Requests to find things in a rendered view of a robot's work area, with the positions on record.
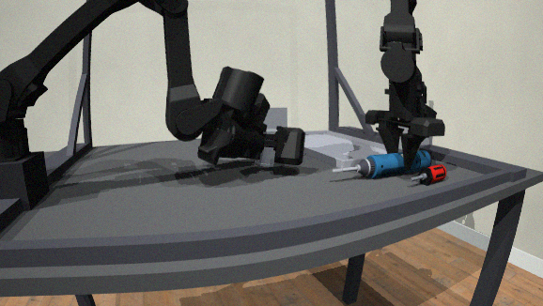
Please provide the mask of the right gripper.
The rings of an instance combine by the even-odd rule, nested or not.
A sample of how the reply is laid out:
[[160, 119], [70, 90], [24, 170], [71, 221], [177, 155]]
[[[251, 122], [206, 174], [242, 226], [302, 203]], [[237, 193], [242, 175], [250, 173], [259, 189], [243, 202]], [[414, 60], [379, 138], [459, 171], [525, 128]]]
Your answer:
[[[264, 147], [273, 147], [275, 151], [274, 162], [292, 165], [300, 165], [303, 162], [305, 132], [302, 129], [281, 127], [275, 134], [264, 134], [263, 131], [254, 127], [254, 122], [241, 122], [245, 124], [249, 134], [245, 148], [234, 155], [221, 153], [220, 158], [236, 159], [237, 157], [260, 160], [260, 154]], [[265, 139], [274, 141], [265, 141]]]

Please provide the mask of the grey l-shaped bracket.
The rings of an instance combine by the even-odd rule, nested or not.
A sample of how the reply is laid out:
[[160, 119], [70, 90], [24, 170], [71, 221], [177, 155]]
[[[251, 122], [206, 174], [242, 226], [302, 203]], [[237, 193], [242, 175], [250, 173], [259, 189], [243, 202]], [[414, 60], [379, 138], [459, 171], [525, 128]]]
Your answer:
[[277, 126], [287, 127], [287, 107], [270, 107], [263, 123], [267, 125], [265, 134], [275, 134]]

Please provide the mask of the red hand screwdriver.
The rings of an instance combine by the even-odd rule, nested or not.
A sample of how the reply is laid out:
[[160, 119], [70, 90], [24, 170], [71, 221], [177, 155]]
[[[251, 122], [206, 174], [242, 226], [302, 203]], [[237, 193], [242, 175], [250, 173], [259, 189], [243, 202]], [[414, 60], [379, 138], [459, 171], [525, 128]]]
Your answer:
[[424, 185], [429, 185], [430, 183], [440, 181], [445, 179], [446, 169], [443, 165], [435, 165], [431, 167], [422, 167], [418, 176], [412, 177], [411, 181], [420, 179], [420, 183]]

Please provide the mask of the shiny grey metal cylinder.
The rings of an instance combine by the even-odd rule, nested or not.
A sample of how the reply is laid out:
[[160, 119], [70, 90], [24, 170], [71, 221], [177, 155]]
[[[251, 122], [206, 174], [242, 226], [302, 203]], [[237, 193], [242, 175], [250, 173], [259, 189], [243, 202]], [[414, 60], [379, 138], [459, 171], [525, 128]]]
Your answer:
[[276, 163], [274, 162], [275, 158], [275, 151], [273, 150], [273, 147], [264, 147], [262, 153], [260, 154], [260, 160], [256, 160], [255, 164], [259, 166], [266, 166], [266, 167], [275, 167], [275, 166], [282, 166], [283, 163]]

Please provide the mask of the blue electric screwdriver barrel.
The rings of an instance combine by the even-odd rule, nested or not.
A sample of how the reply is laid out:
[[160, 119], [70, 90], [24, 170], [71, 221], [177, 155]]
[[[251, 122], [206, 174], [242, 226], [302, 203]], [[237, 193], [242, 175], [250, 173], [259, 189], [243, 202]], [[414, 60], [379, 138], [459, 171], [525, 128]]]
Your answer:
[[370, 178], [393, 176], [420, 171], [422, 167], [430, 167], [432, 162], [430, 154], [425, 151], [417, 151], [410, 170], [405, 170], [403, 152], [370, 155], [363, 159], [355, 167], [334, 169], [333, 173], [356, 171]]

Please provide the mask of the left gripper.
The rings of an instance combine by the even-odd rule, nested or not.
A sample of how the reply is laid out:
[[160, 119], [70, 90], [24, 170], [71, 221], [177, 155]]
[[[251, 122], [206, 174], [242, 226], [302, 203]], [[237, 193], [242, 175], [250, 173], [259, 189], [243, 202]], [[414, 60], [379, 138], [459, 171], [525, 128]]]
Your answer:
[[[389, 84], [384, 94], [389, 95], [389, 111], [368, 110], [365, 124], [379, 124], [376, 130], [387, 154], [398, 153], [401, 136], [405, 170], [410, 170], [420, 144], [430, 136], [444, 136], [445, 125], [441, 119], [418, 117], [417, 97], [421, 98], [421, 92], [417, 92], [417, 86]], [[378, 118], [378, 115], [382, 117]], [[398, 120], [400, 117], [404, 119]], [[404, 129], [398, 126], [409, 128], [408, 133], [402, 133]]]

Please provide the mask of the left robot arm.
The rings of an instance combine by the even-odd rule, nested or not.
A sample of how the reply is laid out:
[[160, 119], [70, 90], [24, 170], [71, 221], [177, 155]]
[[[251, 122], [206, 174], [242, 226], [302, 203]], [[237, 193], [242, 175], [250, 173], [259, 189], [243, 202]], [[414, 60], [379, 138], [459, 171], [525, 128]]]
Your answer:
[[422, 34], [419, 28], [415, 28], [412, 16], [416, 5], [416, 0], [391, 0], [391, 12], [384, 17], [380, 28], [380, 51], [387, 51], [381, 58], [380, 66], [389, 84], [416, 85], [417, 92], [423, 94], [421, 98], [417, 97], [418, 117], [436, 118], [437, 112], [426, 105], [427, 87], [416, 66], [415, 54], [423, 51]]

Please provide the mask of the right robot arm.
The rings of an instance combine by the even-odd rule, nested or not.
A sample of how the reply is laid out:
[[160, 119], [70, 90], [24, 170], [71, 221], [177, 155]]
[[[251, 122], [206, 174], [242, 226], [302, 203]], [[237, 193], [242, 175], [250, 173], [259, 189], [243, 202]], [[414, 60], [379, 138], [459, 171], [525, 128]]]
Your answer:
[[245, 148], [249, 134], [241, 120], [266, 132], [263, 122], [271, 106], [259, 93], [264, 82], [260, 75], [224, 67], [212, 99], [200, 99], [192, 72], [188, 0], [88, 0], [29, 55], [0, 71], [0, 162], [31, 154], [23, 119], [27, 107], [48, 90], [43, 83], [50, 70], [111, 14], [137, 2], [163, 16], [165, 123], [172, 135], [188, 142], [202, 133], [198, 158], [216, 165], [221, 153], [234, 155]]

